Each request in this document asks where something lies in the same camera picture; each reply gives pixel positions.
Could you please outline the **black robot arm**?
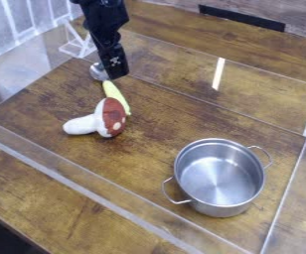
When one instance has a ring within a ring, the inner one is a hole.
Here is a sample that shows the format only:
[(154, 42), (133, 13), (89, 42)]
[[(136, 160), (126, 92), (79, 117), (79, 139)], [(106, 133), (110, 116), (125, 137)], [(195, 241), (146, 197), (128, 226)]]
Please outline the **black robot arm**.
[(84, 26), (97, 47), (100, 63), (96, 73), (114, 80), (129, 74), (120, 28), (129, 22), (124, 0), (70, 0), (78, 4), (85, 16)]

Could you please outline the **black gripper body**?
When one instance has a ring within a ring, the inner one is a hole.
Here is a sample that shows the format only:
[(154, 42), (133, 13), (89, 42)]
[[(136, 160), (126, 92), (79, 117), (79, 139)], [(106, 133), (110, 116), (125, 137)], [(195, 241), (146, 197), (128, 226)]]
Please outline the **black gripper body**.
[(86, 26), (100, 50), (120, 42), (118, 30), (129, 22), (124, 0), (79, 0)]

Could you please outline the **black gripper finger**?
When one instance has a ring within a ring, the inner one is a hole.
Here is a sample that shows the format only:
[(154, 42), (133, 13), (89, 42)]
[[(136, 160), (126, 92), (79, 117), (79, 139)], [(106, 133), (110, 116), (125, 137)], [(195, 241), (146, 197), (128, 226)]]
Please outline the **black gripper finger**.
[(120, 43), (101, 51), (98, 55), (110, 79), (118, 79), (129, 74), (126, 54)]

